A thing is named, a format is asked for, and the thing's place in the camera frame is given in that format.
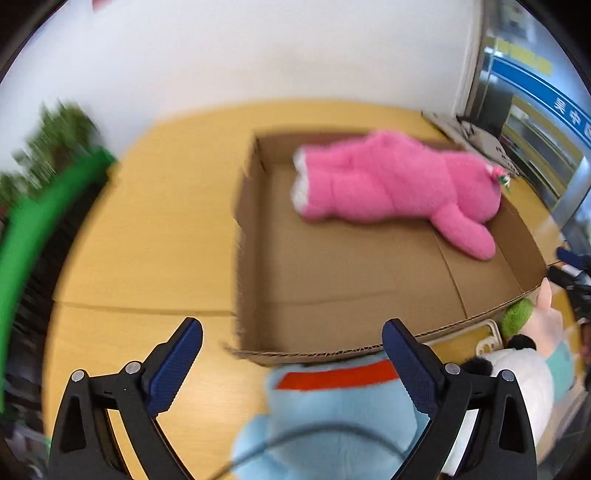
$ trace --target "blue gripper pad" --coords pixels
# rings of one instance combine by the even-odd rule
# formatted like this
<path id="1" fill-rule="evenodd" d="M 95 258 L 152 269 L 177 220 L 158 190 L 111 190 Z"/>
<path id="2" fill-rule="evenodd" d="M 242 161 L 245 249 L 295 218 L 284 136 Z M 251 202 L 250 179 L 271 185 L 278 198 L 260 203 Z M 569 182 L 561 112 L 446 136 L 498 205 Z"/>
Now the blue gripper pad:
<path id="1" fill-rule="evenodd" d="M 147 368 L 150 377 L 149 383 L 145 385 L 145 405 L 152 418 L 170 408 L 202 344 L 201 323 L 187 318 L 167 343 L 158 345 L 150 354 L 145 366 L 148 367 L 151 358 L 159 366 L 152 374 L 149 374 Z"/>
<path id="2" fill-rule="evenodd" d="M 401 327 L 397 325 L 393 320 L 386 322 L 382 329 L 382 341 L 384 343 L 384 350 L 388 355 L 390 361 L 394 365 L 394 368 L 398 372 L 398 376 L 404 385 L 408 395 L 414 403 L 415 408 L 433 419 L 439 409 L 439 389 L 438 384 L 443 383 L 443 375 L 441 378 L 431 374 L 429 371 L 432 368 L 437 368 L 437 363 L 441 365 L 439 359 L 435 356 L 433 351 L 428 346 L 421 345 L 414 337 L 406 330 L 404 325 L 400 323 Z M 434 365 L 425 365 L 424 358 L 421 356 L 417 349 L 427 348 L 434 359 L 428 357 L 428 361 L 434 361 Z"/>

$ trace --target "white wall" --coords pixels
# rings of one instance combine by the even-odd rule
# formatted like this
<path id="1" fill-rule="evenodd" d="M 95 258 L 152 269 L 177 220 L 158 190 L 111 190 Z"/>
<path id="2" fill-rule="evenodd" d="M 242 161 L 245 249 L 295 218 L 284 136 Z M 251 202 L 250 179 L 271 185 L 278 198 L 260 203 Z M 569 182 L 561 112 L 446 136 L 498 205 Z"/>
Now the white wall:
<path id="1" fill-rule="evenodd" d="M 481 0 L 70 0 L 0 83 L 0 168 L 42 102 L 121 154 L 156 119 L 286 97 L 463 109 Z"/>

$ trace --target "open cardboard box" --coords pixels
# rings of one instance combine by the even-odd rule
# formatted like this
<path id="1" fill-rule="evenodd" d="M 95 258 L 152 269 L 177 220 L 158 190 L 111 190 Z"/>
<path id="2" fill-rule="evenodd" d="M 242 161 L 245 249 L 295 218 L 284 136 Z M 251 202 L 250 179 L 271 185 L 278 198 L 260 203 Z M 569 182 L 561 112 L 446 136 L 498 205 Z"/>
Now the open cardboard box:
<path id="1" fill-rule="evenodd" d="M 370 353 L 382 348 L 382 326 L 393 317 L 429 340 L 506 307 L 543 279 L 542 255 L 505 198 L 487 225 L 497 252 L 485 262 L 457 250 L 426 220 L 303 221 L 290 200 L 294 151 L 361 134 L 254 139 L 236 208 L 237 356 L 272 366 Z"/>

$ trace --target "pink stuffed bear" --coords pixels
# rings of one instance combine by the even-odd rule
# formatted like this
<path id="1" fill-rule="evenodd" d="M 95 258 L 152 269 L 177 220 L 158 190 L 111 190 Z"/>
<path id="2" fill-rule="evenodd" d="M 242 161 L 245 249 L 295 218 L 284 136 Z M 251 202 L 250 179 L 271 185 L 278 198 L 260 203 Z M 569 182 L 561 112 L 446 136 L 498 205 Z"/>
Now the pink stuffed bear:
<path id="1" fill-rule="evenodd" d="M 477 155 L 435 151 L 381 131 L 326 147 L 304 145 L 294 165 L 291 200 L 306 220 L 425 218 L 465 253 L 480 260 L 495 255 L 495 241 L 482 224 L 496 215 L 499 182 L 507 177 Z"/>

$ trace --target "cable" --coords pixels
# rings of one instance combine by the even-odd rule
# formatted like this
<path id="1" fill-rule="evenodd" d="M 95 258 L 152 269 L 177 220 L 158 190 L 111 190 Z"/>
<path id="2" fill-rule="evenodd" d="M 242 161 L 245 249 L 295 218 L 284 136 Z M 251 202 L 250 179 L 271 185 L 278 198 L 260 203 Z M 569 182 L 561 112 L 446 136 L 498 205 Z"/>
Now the cable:
<path id="1" fill-rule="evenodd" d="M 307 437 L 308 435 L 321 432 L 350 433 L 357 437 L 362 437 L 371 440 L 372 442 L 379 443 L 384 449 L 388 450 L 393 455 L 400 455 L 401 457 L 404 457 L 404 454 L 396 445 L 394 445 L 392 442 L 385 439 L 381 435 L 372 432 L 371 430 L 364 429 L 363 427 L 358 427 L 355 425 L 349 425 L 346 423 L 320 423 L 314 426 L 292 430 L 283 435 L 279 435 L 268 442 L 261 443 L 258 447 L 251 449 L 250 452 L 247 452 L 244 455 L 238 457 L 233 462 L 228 462 L 223 468 L 220 468 L 213 476 L 209 477 L 209 479 L 207 480 L 220 480 L 235 468 L 241 466 L 243 463 L 247 463 L 250 460 L 253 460 L 254 458 L 262 455 L 269 449 L 279 447 L 284 443 L 296 440 L 301 437 Z"/>

